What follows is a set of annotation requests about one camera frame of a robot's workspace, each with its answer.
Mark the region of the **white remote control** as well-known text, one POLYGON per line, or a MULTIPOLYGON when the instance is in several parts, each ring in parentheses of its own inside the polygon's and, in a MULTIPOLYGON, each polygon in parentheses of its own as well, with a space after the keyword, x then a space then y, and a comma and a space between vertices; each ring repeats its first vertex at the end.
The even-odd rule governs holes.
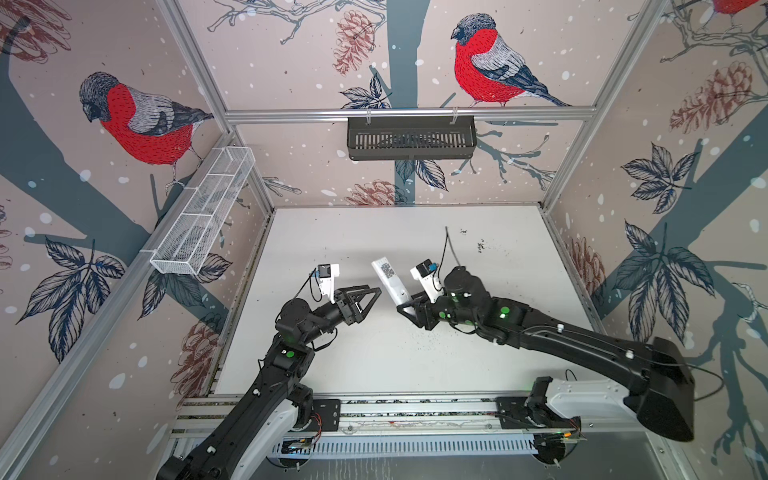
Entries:
POLYGON ((411 299, 402 280, 386 257, 372 261, 371 265, 396 306, 403 305, 411 299))

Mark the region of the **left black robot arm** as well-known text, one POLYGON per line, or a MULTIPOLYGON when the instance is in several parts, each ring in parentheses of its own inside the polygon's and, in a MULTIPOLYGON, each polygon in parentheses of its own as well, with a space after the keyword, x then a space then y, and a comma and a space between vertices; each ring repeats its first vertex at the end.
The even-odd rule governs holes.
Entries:
POLYGON ((301 383, 316 354, 313 342, 337 326, 365 320, 381 295, 379 287, 335 290, 313 309, 302 298, 286 302, 259 373, 239 402, 196 448, 170 457, 158 479, 249 479, 272 448, 292 429, 311 422, 313 390, 301 383))

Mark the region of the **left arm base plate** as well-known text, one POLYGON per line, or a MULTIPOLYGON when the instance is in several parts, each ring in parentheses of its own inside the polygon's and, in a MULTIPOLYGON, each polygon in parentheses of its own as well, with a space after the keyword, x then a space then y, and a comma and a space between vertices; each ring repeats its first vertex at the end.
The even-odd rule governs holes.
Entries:
POLYGON ((336 432, 341 417, 339 399, 315 399, 297 407, 298 417, 291 432, 336 432))

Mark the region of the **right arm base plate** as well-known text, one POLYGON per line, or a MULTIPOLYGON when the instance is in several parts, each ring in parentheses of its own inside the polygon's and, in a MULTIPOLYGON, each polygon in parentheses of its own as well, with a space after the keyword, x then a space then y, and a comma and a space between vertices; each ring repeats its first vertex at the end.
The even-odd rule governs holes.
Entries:
POLYGON ((524 397, 497 397, 495 405, 495 417, 502 429, 577 431, 581 428, 580 417, 562 417, 546 403, 531 403, 524 397))

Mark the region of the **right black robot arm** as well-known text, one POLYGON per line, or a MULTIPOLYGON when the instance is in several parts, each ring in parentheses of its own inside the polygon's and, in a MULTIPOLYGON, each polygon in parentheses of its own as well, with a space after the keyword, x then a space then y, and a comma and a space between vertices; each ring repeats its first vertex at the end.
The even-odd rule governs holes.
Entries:
POLYGON ((491 343, 546 353, 603 375, 627 389, 623 403, 647 430, 677 442, 694 440, 695 380, 680 349, 669 340, 623 340, 569 324, 525 303, 491 295, 464 267, 448 274, 435 298, 410 296, 397 311, 424 330, 440 322, 467 323, 491 343))

